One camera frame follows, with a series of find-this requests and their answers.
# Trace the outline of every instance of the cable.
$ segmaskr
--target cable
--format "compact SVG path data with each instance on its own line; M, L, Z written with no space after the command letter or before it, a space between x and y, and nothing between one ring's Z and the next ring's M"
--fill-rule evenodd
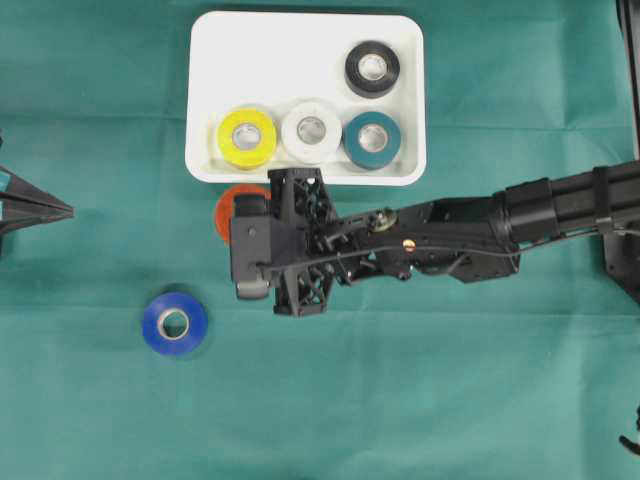
M640 230L633 230L633 229L627 229L627 228L618 228L615 229L613 232L613 234L616 235L633 235L633 236L638 236L640 237ZM542 243L536 243L534 245L530 245L528 247L524 247L524 248L519 248L517 250L514 250L513 252L494 252L491 250L482 250L482 249L476 249L476 248L456 248L456 247L445 247L445 246L438 246L438 245L432 245L432 246L416 246L415 247L415 251L418 250L427 250L427 251L441 251L441 252L460 252L460 253L472 253L472 254L476 254L476 255L487 255L487 256L491 256L491 257L500 257L500 258L514 258L514 257L518 257L522 254L531 252L532 250L537 250L539 248L543 248L543 247L548 247L551 245L555 245L557 243L562 243L564 241L567 240L573 240L576 238L586 238L586 237L594 237L600 235L600 232L598 230L586 230L583 232L579 232L579 233L574 233L572 235L563 235L561 237L557 237L557 238L552 238L550 240L547 240L545 242ZM396 245L387 245L384 247L376 247L376 248L371 248L371 249L367 249L367 250L356 250L353 252L347 252L347 253L340 253L338 252L335 255L328 255L325 257L318 257L312 260L306 260L303 262L296 262L296 263L290 263L287 265L257 265L258 267L262 267L264 268L266 271L274 271L274 270L279 270L281 268L286 268L286 267L307 267L307 266L311 266L311 265L316 265L318 263L327 263L327 262L336 262L336 261L340 261L340 260L344 260L347 258L353 258L353 257L361 257L364 255L370 255L372 253L380 253L380 252L387 252L387 251L393 251L393 250L404 250L404 247L402 247L401 245L396 246Z

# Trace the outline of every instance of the teal tape roll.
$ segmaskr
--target teal tape roll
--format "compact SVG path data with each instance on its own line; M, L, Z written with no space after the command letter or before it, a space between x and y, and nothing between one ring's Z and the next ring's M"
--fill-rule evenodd
M386 167L398 154L398 124L381 112L365 112L344 129L344 149L353 163L367 170Z

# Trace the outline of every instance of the green cloth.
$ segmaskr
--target green cloth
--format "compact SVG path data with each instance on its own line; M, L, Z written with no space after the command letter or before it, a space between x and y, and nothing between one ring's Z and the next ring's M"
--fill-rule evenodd
M333 187L341 214L632 159L613 0L3 2L0 162L76 218L5 239L0 476L637 478L617 437L634 436L640 309L596 239L527 255L507 280L336 288L318 317L235 299L211 218L227 185L184 165L190 28L234 5L422 27L427 172ZM140 332L172 288L210 315L185 358Z

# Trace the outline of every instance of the blue tape roll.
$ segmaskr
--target blue tape roll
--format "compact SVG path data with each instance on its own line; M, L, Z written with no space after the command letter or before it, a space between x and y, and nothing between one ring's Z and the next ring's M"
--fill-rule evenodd
M386 133L386 143L367 150L361 143L361 132L375 132L376 127ZM345 127L344 149L353 163L367 170L375 170L391 163L400 150L401 138L400 128L391 117L381 112L365 112Z
M180 336L172 339L162 328L163 317L178 311L187 317L187 328ZM182 355L194 350L207 334L207 313L192 296L172 292L160 295L144 311L142 336L147 344L162 355Z

